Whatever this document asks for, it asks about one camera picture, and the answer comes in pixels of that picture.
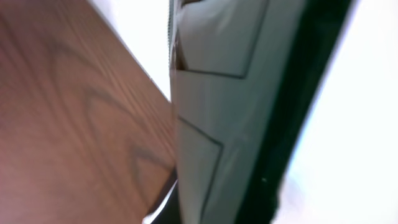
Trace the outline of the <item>green white snack bag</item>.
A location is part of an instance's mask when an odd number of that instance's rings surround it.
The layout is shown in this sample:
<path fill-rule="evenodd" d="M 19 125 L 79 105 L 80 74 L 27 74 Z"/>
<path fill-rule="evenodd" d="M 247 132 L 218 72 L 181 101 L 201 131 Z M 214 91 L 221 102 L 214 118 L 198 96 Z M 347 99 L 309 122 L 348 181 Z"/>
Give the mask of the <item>green white snack bag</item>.
<path fill-rule="evenodd" d="M 176 165 L 144 223 L 272 223 L 349 0 L 169 4 Z"/>

